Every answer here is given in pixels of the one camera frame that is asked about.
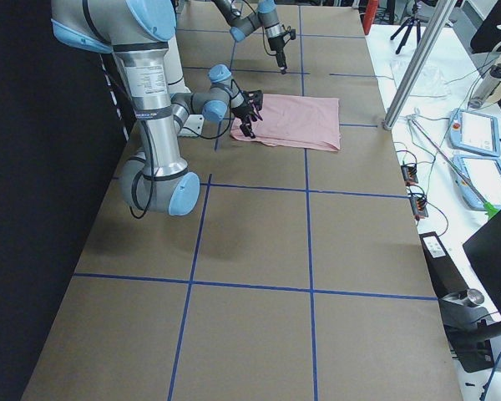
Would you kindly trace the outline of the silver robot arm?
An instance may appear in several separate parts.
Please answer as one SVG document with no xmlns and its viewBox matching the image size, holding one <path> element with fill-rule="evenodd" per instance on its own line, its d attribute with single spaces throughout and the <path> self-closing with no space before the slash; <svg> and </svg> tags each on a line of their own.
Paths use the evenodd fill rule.
<svg viewBox="0 0 501 401">
<path fill-rule="evenodd" d="M 170 87 L 170 45 L 176 16 L 170 1 L 53 1 L 56 39 L 73 48 L 110 53 L 141 125 L 141 147 L 119 177 L 132 210 L 185 216 L 195 207 L 200 178 L 180 155 L 178 134 L 192 114 L 219 123 L 229 112 L 245 134 L 260 119 L 263 93 L 243 91 L 231 71 L 210 69 L 205 93 L 179 93 Z"/>
<path fill-rule="evenodd" d="M 230 35 L 237 43 L 261 30 L 266 54 L 276 59 L 281 74 L 287 74 L 285 46 L 296 39 L 296 30 L 281 23 L 273 0 L 259 1 L 256 8 L 243 1 L 250 9 L 245 17 L 234 1 L 214 0 L 213 3 L 230 26 Z"/>
</svg>

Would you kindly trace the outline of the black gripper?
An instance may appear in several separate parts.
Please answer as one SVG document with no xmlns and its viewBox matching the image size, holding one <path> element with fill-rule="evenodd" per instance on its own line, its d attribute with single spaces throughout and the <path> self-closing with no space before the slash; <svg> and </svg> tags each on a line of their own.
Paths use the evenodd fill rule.
<svg viewBox="0 0 501 401">
<path fill-rule="evenodd" d="M 256 137 L 252 129 L 252 123 L 263 120 L 260 115 L 263 99 L 264 95 L 261 90 L 240 90 L 231 100 L 231 112 L 240 120 L 240 130 L 247 138 L 254 139 Z"/>
<path fill-rule="evenodd" d="M 286 74 L 287 64 L 286 56 L 283 53 L 286 44 L 296 39 L 296 30 L 291 26 L 272 25 L 268 28 L 268 45 L 273 56 L 276 56 L 276 62 L 281 74 Z"/>
</svg>

